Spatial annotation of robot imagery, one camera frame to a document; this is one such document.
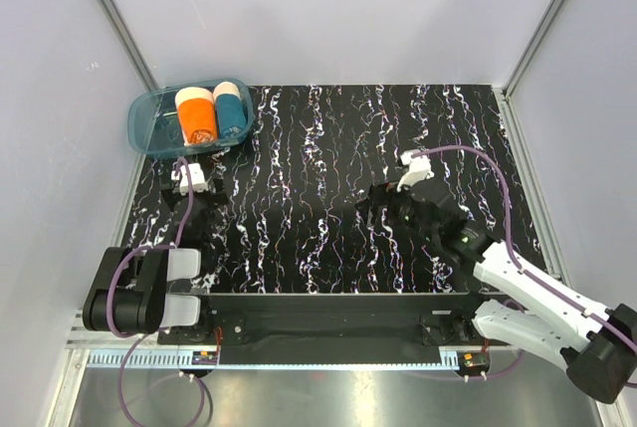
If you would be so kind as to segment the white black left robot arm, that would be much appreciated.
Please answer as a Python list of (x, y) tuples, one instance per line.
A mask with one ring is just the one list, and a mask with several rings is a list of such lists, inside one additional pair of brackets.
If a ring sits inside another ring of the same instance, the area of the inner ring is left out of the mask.
[(189, 186), (181, 178), (162, 187), (161, 200), (177, 218), (172, 240), (154, 247), (106, 248), (82, 308), (85, 329), (130, 336), (179, 326), (195, 343), (213, 335), (215, 320), (200, 310), (201, 303), (171, 295), (168, 284), (200, 274), (204, 231), (229, 202), (224, 182), (216, 178)]

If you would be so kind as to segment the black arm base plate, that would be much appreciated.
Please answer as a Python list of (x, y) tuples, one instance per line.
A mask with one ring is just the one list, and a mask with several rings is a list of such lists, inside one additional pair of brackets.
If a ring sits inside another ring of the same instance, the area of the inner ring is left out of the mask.
[(214, 295), (202, 320), (162, 334), (165, 345), (254, 345), (275, 339), (400, 339), (480, 345), (471, 317), (487, 298), (468, 294)]

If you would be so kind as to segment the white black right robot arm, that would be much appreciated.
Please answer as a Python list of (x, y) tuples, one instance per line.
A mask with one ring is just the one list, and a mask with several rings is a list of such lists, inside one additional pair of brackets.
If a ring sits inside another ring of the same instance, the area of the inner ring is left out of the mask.
[(414, 187), (395, 182), (370, 187), (355, 206), (373, 224), (384, 215), (434, 255), (463, 274), (522, 305), (516, 311), (485, 295), (452, 318), (463, 343), (480, 337), (520, 348), (557, 366), (592, 399), (612, 404), (636, 370), (636, 312), (611, 309), (581, 295), (537, 268), (477, 222), (433, 181)]

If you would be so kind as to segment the teal beige cartoon towel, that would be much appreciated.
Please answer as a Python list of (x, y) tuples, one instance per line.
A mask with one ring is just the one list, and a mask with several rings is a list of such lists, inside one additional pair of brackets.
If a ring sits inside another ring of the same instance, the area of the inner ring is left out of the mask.
[(247, 125), (239, 88), (231, 82), (222, 82), (213, 91), (213, 101), (220, 137), (237, 136)]

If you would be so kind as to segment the orange cartoon towel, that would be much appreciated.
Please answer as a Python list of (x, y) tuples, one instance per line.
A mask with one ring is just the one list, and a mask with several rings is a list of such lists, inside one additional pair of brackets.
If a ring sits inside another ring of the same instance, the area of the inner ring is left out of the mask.
[(175, 106), (186, 145), (218, 139), (213, 94), (204, 88), (187, 87), (175, 95)]

